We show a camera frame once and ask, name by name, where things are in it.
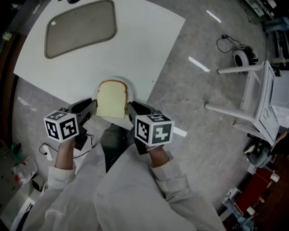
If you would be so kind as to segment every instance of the plastic bag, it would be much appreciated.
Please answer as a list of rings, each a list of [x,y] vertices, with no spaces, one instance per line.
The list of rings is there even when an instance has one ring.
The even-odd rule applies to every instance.
[[[37,173],[37,164],[32,157],[27,157],[25,161],[11,169],[17,176],[15,179],[18,179],[20,184],[26,184],[31,180],[33,175]]]

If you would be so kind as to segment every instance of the white strip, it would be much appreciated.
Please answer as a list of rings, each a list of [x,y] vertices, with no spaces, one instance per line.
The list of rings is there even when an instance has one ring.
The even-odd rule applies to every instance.
[[[189,61],[191,61],[193,64],[197,65],[198,67],[202,68],[205,72],[209,72],[210,71],[203,64],[199,63],[197,60],[193,59],[192,57],[189,57]]]
[[[19,101],[22,105],[24,105],[24,106],[30,105],[30,104],[27,103],[25,100],[23,100],[21,97],[18,97],[18,101]]]
[[[187,132],[185,132],[185,131],[183,131],[183,130],[181,130],[179,128],[176,128],[176,127],[173,128],[173,132],[175,134],[181,135],[183,137],[186,137],[186,134],[187,134]]]
[[[32,201],[32,200],[28,197],[27,200],[26,200],[26,201],[24,202],[24,204],[22,205],[22,207],[20,208],[17,216],[16,216],[15,219],[13,220],[13,223],[12,223],[12,225],[11,225],[11,227],[10,227],[10,230],[11,230],[11,231],[17,230],[17,227],[18,227],[18,225],[20,224],[20,221],[21,221],[22,217],[24,216],[24,214],[25,214],[26,212],[28,212],[27,209],[29,208],[29,206],[30,206],[31,204],[34,204],[34,201]]]
[[[211,15],[214,19],[216,19],[219,23],[222,22],[216,15],[212,14],[210,11],[207,10],[207,13],[208,13],[209,15]]]

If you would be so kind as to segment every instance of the black cable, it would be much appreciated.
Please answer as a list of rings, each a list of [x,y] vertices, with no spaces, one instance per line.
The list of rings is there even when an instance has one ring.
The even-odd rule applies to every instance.
[[[46,153],[42,153],[42,152],[40,151],[40,149],[42,148],[43,145],[47,145],[48,147],[50,147],[50,148],[53,149],[54,151],[58,152],[56,149],[54,149],[53,147],[51,147],[49,144],[43,143],[43,144],[41,144],[41,146],[39,147],[39,152],[40,152],[41,154],[43,154],[43,155],[46,155]]]
[[[73,157],[74,159],[76,159],[76,158],[78,158],[78,157],[81,157],[81,156],[83,156],[83,155],[85,155],[86,153],[88,153],[88,152],[90,152],[91,150],[89,150],[89,151],[87,151],[87,152],[85,152],[85,153],[83,153],[83,154],[81,154],[81,155],[79,155],[79,156],[77,156],[77,157]]]
[[[232,47],[230,50],[228,50],[228,51],[222,51],[222,50],[219,48],[219,45],[218,45],[218,41],[221,40],[221,39],[227,39],[227,40],[231,43],[231,45],[232,45],[233,47]],[[226,35],[226,34],[222,35],[222,37],[219,38],[219,39],[216,41],[216,44],[217,44],[218,50],[219,50],[220,52],[224,53],[224,54],[229,53],[230,51],[236,50],[236,49],[241,48],[241,47],[249,47],[249,46],[246,45],[246,44],[241,44],[240,41],[235,40],[235,39],[233,39],[231,36],[228,36],[228,35]]]
[[[94,135],[86,134],[86,136],[90,136],[91,149],[93,149],[94,146],[93,146],[92,142],[93,142]],[[58,152],[58,150],[56,150],[55,148],[51,147],[49,144],[43,143],[43,144],[41,144],[41,146],[39,147],[39,152],[40,152],[41,154],[43,154],[43,155],[46,155],[46,153],[43,153],[43,152],[40,151],[40,149],[41,149],[41,147],[42,147],[43,145],[47,145],[48,147],[50,147],[50,148],[53,149],[54,151]],[[73,157],[73,158],[76,159],[76,158],[78,158],[78,157],[81,157],[81,156],[85,155],[86,153],[90,152],[91,149],[90,149],[89,151],[87,151],[87,152],[85,152],[85,153],[83,153],[83,154],[81,154],[81,155],[79,155],[79,156],[77,156],[77,157]]]

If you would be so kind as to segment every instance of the hand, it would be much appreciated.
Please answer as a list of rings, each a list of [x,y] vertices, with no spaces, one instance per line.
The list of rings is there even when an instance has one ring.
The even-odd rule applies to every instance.
[[[150,158],[152,159],[152,167],[160,167],[169,161],[169,156],[164,151],[163,147],[156,147],[149,151]]]
[[[75,137],[61,143],[58,148],[55,167],[72,170],[73,169],[73,148],[75,147]]]

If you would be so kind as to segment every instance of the table top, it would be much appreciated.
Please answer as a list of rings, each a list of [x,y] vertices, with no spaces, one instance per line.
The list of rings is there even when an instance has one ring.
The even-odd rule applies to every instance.
[[[30,31],[14,73],[69,104],[91,97],[100,81],[119,77],[130,85],[134,100],[146,102],[185,19],[145,0],[114,0],[117,33],[113,39],[47,59],[48,22],[89,2],[94,1],[71,5],[51,0]],[[127,118],[107,120],[131,127]]]

